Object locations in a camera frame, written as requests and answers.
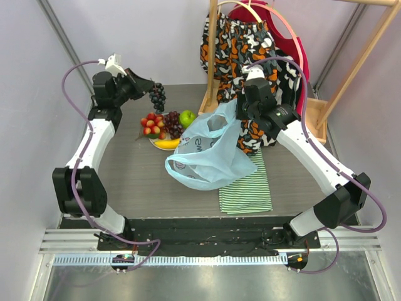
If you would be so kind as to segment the red lychee bunch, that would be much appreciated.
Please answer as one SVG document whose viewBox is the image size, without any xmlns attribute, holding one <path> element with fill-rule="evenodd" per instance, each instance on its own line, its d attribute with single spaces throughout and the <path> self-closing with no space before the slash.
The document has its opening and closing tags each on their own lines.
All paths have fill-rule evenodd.
<svg viewBox="0 0 401 301">
<path fill-rule="evenodd" d="M 149 138 L 151 140 L 164 140 L 167 136 L 164 116 L 156 113 L 149 113 L 140 120 L 141 129 L 136 140 Z"/>
</svg>

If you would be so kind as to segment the light blue plastic bag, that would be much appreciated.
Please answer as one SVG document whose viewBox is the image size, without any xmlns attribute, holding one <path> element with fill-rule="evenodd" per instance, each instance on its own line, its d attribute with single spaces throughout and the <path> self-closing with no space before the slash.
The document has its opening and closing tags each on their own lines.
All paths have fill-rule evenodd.
<svg viewBox="0 0 401 301">
<path fill-rule="evenodd" d="M 220 104 L 191 123 L 165 160 L 170 176 L 191 189 L 210 191 L 258 169 L 237 147 L 241 121 L 236 118 L 236 107 L 236 100 Z"/>
</svg>

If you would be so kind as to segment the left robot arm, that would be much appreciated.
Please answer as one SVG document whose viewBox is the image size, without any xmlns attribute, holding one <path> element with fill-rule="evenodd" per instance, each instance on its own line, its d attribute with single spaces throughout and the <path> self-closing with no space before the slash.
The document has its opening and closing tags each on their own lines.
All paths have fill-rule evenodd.
<svg viewBox="0 0 401 301">
<path fill-rule="evenodd" d="M 142 98 L 153 85 L 152 80 L 134 74 L 129 68 L 95 74 L 91 97 L 95 105 L 88 114 L 80 114 L 86 123 L 86 132 L 66 166 L 56 168 L 52 173 L 60 211 L 85 218 L 92 227 L 103 232 L 104 240 L 111 240 L 119 250 L 132 246 L 133 232 L 129 220 L 108 205 L 98 168 L 120 125 L 122 105 Z"/>
</svg>

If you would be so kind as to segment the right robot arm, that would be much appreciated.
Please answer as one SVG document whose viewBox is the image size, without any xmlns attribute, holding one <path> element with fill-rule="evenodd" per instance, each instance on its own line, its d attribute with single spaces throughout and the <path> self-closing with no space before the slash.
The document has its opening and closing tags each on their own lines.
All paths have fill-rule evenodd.
<svg viewBox="0 0 401 301">
<path fill-rule="evenodd" d="M 325 194 L 322 201 L 284 224 L 286 245 L 296 248 L 308 234 L 323 227 L 334 229 L 364 207 L 364 190 L 370 187 L 370 178 L 347 169 L 302 127 L 295 110 L 287 104 L 278 105 L 262 75 L 247 76 L 244 93 L 237 98 L 236 113 L 239 119 L 255 122 L 267 136 L 287 148 Z"/>
</svg>

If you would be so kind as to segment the dark blue grape bunch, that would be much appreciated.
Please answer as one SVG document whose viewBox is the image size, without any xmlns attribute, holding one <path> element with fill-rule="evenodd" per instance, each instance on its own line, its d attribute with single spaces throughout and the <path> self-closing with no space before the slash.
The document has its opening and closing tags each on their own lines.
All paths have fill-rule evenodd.
<svg viewBox="0 0 401 301">
<path fill-rule="evenodd" d="M 161 83 L 154 83 L 153 87 L 148 93 L 151 103 L 156 114 L 162 114 L 165 111 L 165 103 L 167 97 L 165 96 L 164 86 Z"/>
</svg>

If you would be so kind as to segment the purple red grape bunch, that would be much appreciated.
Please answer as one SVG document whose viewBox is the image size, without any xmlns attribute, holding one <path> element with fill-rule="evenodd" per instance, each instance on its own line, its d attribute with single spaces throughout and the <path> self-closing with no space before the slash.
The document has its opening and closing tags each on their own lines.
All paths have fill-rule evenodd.
<svg viewBox="0 0 401 301">
<path fill-rule="evenodd" d="M 164 114 L 165 131 L 170 135 L 172 140 L 178 139 L 184 133 L 184 128 L 179 121 L 180 113 L 171 111 Z"/>
</svg>

